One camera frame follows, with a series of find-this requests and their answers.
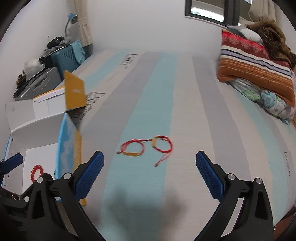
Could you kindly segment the blue yellow cardboard box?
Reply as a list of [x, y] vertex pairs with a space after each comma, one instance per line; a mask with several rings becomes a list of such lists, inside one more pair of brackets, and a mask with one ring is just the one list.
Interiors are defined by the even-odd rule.
[[86, 107], [84, 82], [69, 71], [64, 77], [59, 88], [5, 105], [11, 134], [4, 158], [20, 153], [23, 163], [4, 175], [4, 189], [22, 194], [42, 173], [60, 179], [81, 164], [82, 138], [69, 113]]

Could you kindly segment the floral quilt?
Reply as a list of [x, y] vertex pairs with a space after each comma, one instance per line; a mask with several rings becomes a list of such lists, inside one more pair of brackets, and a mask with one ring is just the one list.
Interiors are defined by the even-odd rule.
[[257, 103], [272, 116], [279, 118], [286, 125], [290, 124], [295, 115], [295, 108], [290, 106], [276, 93], [262, 89], [248, 80], [237, 78], [228, 82], [250, 101]]

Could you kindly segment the grey suitcase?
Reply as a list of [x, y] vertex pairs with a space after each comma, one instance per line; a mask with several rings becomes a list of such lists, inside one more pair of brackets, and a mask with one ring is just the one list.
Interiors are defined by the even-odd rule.
[[15, 101], [33, 99], [55, 89], [61, 82], [57, 67], [47, 68], [21, 84], [13, 94], [13, 99]]

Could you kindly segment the striped bed sheet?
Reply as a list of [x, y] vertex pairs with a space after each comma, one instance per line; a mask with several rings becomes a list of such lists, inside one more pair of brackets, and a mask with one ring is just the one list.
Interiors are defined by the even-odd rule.
[[[216, 78], [216, 63], [190, 55], [105, 50], [75, 70], [85, 83], [86, 109], [75, 116], [82, 159], [96, 151], [104, 167], [85, 211], [106, 240], [193, 240], [218, 206], [196, 164], [203, 150], [241, 180], [263, 180], [273, 221], [288, 206], [287, 170], [275, 121]], [[167, 136], [174, 149], [152, 148]], [[121, 144], [147, 140], [139, 157], [117, 154]]]

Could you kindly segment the teal suitcase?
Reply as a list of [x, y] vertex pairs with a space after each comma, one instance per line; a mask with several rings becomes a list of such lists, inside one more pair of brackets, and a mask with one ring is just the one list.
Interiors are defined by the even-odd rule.
[[62, 78], [64, 71], [73, 72], [85, 61], [85, 51], [79, 40], [51, 54], [51, 60]]

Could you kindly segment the striped orange pillow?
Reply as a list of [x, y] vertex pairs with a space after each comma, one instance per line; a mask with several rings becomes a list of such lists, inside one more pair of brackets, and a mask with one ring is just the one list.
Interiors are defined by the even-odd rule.
[[237, 78], [250, 81], [264, 90], [276, 93], [290, 106], [295, 105], [295, 91], [289, 64], [273, 61], [264, 46], [222, 30], [218, 80]]

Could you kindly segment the brown fuzzy blanket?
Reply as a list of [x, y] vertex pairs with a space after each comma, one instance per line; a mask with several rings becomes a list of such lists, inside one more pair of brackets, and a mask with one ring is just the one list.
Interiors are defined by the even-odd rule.
[[286, 37], [274, 21], [259, 21], [247, 28], [259, 34], [270, 59], [287, 62], [291, 70], [295, 68], [295, 54], [285, 44]]

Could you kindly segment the blue desk lamp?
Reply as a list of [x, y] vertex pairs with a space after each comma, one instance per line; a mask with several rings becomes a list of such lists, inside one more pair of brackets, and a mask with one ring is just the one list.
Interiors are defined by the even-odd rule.
[[68, 36], [68, 34], [67, 34], [67, 29], [68, 29], [69, 24], [70, 24], [70, 23], [71, 23], [71, 24], [75, 24], [75, 23], [78, 22], [78, 16], [77, 16], [76, 14], [69, 13], [69, 14], [67, 15], [67, 17], [68, 17], [68, 20], [67, 20], [67, 23], [66, 23], [66, 26], [65, 26], [65, 37]]

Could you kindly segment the beige curtain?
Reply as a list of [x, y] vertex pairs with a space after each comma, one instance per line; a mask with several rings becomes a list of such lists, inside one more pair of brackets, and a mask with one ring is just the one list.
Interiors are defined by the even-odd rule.
[[69, 24], [67, 34], [72, 41], [80, 40], [86, 58], [93, 53], [93, 39], [88, 23], [87, 1], [67, 1], [69, 10], [78, 16], [78, 22]]

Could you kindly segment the window frame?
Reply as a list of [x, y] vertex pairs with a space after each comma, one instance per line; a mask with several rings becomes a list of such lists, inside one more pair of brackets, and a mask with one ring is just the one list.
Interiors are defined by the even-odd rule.
[[250, 21], [248, 11], [252, 2], [244, 0], [187, 0], [185, 1], [185, 16], [219, 25], [239, 26], [243, 21]]

